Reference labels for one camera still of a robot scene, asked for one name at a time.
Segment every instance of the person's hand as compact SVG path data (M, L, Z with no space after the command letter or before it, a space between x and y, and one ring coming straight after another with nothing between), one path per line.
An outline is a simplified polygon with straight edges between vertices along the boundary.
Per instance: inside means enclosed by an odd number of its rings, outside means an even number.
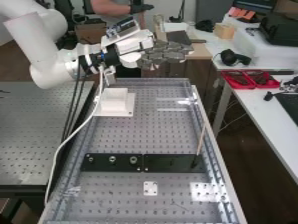
M152 10L154 8L153 5L142 4L142 5L130 5L130 14L136 14L140 12L145 12L148 10Z

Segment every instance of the metal bracket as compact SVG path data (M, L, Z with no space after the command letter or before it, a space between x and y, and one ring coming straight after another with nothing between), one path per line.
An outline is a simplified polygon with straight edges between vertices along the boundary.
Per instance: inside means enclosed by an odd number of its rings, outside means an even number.
M82 161L81 171L205 173L206 169L201 155L88 153Z
M144 171L148 173L206 172L202 156L191 154L146 154L144 155Z
M85 155L81 171L86 172L141 172L141 154L101 154Z

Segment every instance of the floor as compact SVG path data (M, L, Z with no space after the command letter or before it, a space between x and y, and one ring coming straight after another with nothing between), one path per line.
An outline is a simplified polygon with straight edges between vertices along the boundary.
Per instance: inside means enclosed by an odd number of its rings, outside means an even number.
M0 81L31 80L28 66L15 42L0 47ZM235 104L226 114L226 123L243 112ZM294 224L298 187L247 116L222 130L218 144L247 222ZM13 224L23 223L37 223L37 217L24 204L13 219Z

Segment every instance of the cable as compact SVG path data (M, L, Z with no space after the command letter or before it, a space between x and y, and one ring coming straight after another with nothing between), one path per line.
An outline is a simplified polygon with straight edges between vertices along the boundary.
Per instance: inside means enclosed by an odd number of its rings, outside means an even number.
M235 121L238 121L245 115L247 115L246 113L243 115L241 115L237 119L234 119L229 124L226 124L226 126L219 130L219 132L227 128L229 125L231 125Z
M185 11L185 0L182 0L182 5L180 8L180 15L178 18L184 20L184 11Z
M74 110L73 110L73 113L72 113L70 122L69 122L69 125L68 125L66 136L69 136L69 132L72 130L73 120L74 120L74 116L76 116L76 113L77 113L78 104L80 104L80 101L81 101L81 94L82 94L85 82L86 82L86 73L88 73L88 71L85 72L85 76L84 76L82 83L81 83L81 89L80 89L80 93L78 93L78 96L77 96L77 102L76 102Z
M66 116L66 121L65 121L65 125L64 125L64 129L62 129L62 138L61 138L61 142L65 140L66 138L66 130L68 130L68 126L69 126L69 119L70 119L70 114L72 114L72 109L73 109L73 104L74 104L74 99L77 96L77 87L78 87L78 81L80 81L80 61L78 61L78 68L77 68L77 79L76 79L76 85L74 85L74 90L73 90L73 95L72 95L72 101L70 101L70 106L69 106L69 110L68 110L68 116Z
M104 68L101 66L100 67L100 92L98 92L98 99L97 99L97 102L96 102L94 109L93 109L93 111L92 111L88 119L84 121L84 123L80 125L80 127L76 129L76 131L73 131L72 135L64 140L64 142L61 143L61 145L58 146L58 148L57 148L57 150L54 152L53 165L52 165L50 175L49 175L49 183L48 183L48 186L46 186L45 197L44 197L44 205L46 205L48 198L49 198L49 191L50 191L50 185L52 185L52 181L53 181L53 173L54 173L54 168L56 168L56 163L57 163L57 156L58 156L60 150L62 149L62 147L65 146L65 144L69 142L69 140L73 138L73 136L77 134L77 132L88 124L88 122L93 118L93 115L94 115L94 113L97 111L97 107L100 105L101 92L102 92L102 88L104 88L104 78L102 78L102 74L104 74Z

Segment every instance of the person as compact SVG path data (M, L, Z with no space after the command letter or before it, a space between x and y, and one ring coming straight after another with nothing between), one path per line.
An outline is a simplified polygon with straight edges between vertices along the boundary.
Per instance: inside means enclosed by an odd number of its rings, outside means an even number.
M141 1L130 0L90 0L92 8L96 14L110 26L128 18L154 8L153 5L142 4Z

